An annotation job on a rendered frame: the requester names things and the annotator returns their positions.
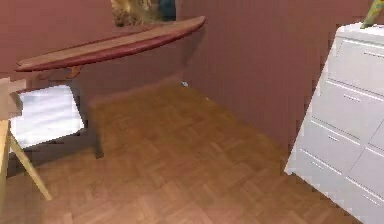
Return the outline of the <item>green yellow object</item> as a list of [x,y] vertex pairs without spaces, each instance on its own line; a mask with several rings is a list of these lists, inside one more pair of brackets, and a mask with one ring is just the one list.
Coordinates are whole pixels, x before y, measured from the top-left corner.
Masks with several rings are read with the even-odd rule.
[[374,0],[360,28],[365,29],[373,26],[383,10],[384,0]]

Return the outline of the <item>white chest of drawers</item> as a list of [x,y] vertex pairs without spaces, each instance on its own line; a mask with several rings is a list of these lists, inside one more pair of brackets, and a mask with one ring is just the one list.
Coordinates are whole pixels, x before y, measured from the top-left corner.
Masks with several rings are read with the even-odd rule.
[[337,29],[285,172],[384,224],[384,25]]

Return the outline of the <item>red wooden surfboard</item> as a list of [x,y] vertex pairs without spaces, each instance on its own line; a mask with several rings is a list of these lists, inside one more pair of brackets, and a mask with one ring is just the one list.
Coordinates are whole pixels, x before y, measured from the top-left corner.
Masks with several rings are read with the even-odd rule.
[[151,50],[182,39],[200,29],[205,16],[166,22],[139,32],[96,40],[20,60],[17,72],[69,68],[67,79],[76,77],[87,64],[114,60]]

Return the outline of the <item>framed wall picture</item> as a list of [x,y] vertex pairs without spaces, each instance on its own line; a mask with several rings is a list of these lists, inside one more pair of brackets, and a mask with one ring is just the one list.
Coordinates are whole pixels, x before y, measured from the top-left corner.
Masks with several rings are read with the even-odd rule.
[[175,0],[110,0],[117,27],[160,24],[176,20]]

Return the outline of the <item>light wooden table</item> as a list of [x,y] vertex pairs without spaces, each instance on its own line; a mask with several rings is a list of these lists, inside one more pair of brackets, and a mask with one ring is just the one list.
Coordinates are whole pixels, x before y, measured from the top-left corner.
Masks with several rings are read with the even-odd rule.
[[52,199],[34,165],[11,132],[11,119],[21,116],[23,110],[18,91],[26,88],[25,79],[12,81],[9,77],[0,78],[0,214],[4,207],[10,151],[15,153],[44,198],[47,201]]

